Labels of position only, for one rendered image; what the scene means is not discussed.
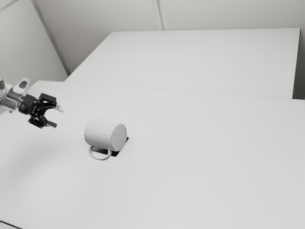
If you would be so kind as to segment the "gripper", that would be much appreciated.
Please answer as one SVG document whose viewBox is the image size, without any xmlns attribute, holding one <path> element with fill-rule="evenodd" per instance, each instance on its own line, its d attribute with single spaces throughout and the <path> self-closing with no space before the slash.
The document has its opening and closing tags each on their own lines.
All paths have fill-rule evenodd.
<svg viewBox="0 0 305 229">
<path fill-rule="evenodd" d="M 57 124 L 48 121 L 45 117 L 45 113 L 51 109 L 62 113 L 65 112 L 64 108 L 57 102 L 56 97 L 41 93 L 38 99 L 30 94 L 25 95 L 22 98 L 18 111 L 24 115 L 30 115 L 28 122 L 40 129 L 43 127 L 56 128 Z"/>
</svg>

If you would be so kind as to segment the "white mug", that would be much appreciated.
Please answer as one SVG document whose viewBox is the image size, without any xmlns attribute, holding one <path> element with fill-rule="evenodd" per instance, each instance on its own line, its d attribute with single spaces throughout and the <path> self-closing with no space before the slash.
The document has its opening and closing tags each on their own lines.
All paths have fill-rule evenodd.
<svg viewBox="0 0 305 229">
<path fill-rule="evenodd" d="M 107 160 L 112 152 L 119 152 L 127 141 L 127 129 L 125 125 L 99 119 L 92 119 L 84 130 L 85 142 L 90 146 L 89 155 L 96 160 Z M 98 158 L 93 154 L 93 148 L 98 147 L 107 150 L 104 158 Z"/>
</svg>

